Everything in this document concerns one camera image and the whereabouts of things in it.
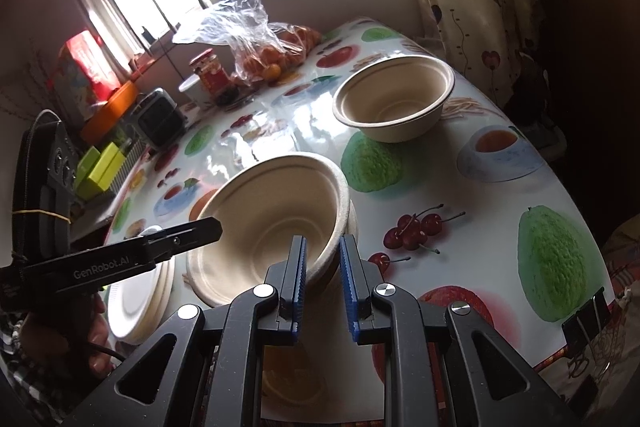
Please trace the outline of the person left hand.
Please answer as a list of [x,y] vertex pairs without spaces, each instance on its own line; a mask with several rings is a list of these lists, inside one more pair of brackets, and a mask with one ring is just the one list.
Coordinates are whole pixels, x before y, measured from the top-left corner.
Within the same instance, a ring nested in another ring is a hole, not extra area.
[[[105,305],[102,298],[96,294],[92,297],[93,311],[92,322],[88,326],[87,343],[111,349],[108,341],[107,323],[104,319]],[[40,364],[48,364],[58,361],[70,351],[70,335],[62,333],[61,326],[52,326],[52,322],[40,317],[38,314],[29,313],[21,327],[20,340],[24,355]],[[103,351],[91,351],[86,356],[88,367],[94,376],[105,378],[113,368],[112,358]]]

